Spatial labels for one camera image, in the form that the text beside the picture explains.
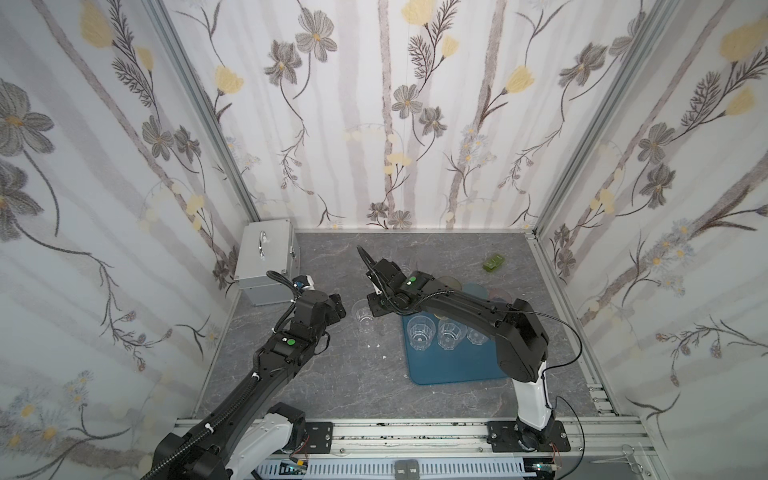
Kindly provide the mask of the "clear faceted cup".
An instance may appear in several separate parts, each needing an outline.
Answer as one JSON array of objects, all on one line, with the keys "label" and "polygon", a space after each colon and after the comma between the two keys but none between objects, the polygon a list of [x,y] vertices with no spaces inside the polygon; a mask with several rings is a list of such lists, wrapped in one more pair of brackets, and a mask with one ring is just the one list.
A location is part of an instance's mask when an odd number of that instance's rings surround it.
[{"label": "clear faceted cup", "polygon": [[427,350],[435,337],[436,324],[431,317],[414,315],[406,324],[409,345],[415,351]]},{"label": "clear faceted cup", "polygon": [[354,303],[352,313],[355,325],[361,334],[371,334],[374,332],[375,318],[365,298]]},{"label": "clear faceted cup", "polygon": [[471,344],[475,346],[482,346],[489,341],[488,336],[473,328],[468,329],[466,338]]},{"label": "clear faceted cup", "polygon": [[438,345],[445,351],[453,351],[466,338],[468,327],[451,319],[438,323]]}]

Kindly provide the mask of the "teal dotted plastic cup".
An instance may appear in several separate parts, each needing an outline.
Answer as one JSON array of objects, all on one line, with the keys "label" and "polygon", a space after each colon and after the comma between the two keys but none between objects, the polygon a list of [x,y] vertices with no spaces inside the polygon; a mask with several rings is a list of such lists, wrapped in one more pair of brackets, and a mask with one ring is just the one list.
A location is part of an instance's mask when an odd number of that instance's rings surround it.
[{"label": "teal dotted plastic cup", "polygon": [[467,283],[463,285],[462,291],[468,295],[475,296],[477,298],[480,298],[482,300],[488,300],[489,299],[489,291],[486,287],[476,284],[476,283]]}]

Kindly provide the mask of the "pink plastic cup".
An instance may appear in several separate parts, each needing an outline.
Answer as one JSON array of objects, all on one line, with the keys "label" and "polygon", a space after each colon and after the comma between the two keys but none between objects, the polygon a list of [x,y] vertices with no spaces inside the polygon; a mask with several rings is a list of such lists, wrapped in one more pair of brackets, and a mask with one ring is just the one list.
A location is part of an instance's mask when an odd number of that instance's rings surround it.
[{"label": "pink plastic cup", "polygon": [[504,289],[494,288],[488,291],[488,299],[512,304],[516,297]]}]

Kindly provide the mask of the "yellow plastic cup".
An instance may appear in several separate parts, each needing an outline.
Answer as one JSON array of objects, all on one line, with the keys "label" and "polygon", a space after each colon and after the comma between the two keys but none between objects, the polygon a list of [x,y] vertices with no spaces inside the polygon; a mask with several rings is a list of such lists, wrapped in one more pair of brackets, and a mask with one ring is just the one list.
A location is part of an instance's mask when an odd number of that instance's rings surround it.
[{"label": "yellow plastic cup", "polygon": [[456,290],[456,291],[463,290],[462,283],[452,276],[447,276],[447,275],[441,276],[438,278],[438,281],[446,285],[449,289]]}]

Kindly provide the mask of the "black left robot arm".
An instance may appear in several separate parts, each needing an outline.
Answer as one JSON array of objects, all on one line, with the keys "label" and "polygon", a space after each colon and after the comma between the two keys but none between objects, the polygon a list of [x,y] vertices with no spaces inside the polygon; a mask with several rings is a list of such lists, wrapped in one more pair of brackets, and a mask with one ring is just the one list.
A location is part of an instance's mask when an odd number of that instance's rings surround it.
[{"label": "black left robot arm", "polygon": [[346,316],[341,296],[306,290],[292,301],[253,367],[226,399],[187,433],[168,434],[156,447],[146,479],[240,479],[277,451],[306,437],[305,414],[278,403],[263,406],[315,355],[327,328]]}]

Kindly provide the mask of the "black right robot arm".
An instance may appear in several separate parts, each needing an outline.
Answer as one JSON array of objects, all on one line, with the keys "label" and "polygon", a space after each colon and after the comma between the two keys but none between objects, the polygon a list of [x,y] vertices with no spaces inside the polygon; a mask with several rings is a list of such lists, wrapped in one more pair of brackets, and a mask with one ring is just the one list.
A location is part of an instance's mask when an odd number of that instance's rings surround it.
[{"label": "black right robot arm", "polygon": [[499,369],[513,380],[520,427],[538,434],[552,428],[554,413],[544,374],[549,336],[528,302],[482,299],[452,289],[428,273],[415,271],[407,276],[393,261],[375,261],[366,252],[362,258],[374,286],[367,301],[375,317],[429,313],[488,337],[495,342]]}]

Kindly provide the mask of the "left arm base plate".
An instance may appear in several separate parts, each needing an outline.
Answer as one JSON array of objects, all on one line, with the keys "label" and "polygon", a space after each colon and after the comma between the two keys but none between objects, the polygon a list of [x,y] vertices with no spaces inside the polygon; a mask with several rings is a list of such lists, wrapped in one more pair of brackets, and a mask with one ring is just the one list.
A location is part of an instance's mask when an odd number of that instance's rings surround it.
[{"label": "left arm base plate", "polygon": [[289,450],[292,455],[329,454],[331,452],[334,433],[332,422],[309,422],[299,432],[303,436]]}]

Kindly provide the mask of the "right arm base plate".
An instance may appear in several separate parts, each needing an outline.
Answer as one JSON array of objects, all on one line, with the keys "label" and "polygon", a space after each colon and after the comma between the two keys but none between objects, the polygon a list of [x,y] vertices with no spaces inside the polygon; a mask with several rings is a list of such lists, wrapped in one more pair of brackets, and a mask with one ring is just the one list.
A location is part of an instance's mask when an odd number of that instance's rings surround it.
[{"label": "right arm base plate", "polygon": [[486,441],[494,453],[563,453],[571,445],[564,425],[553,420],[543,430],[515,421],[489,421]]}]

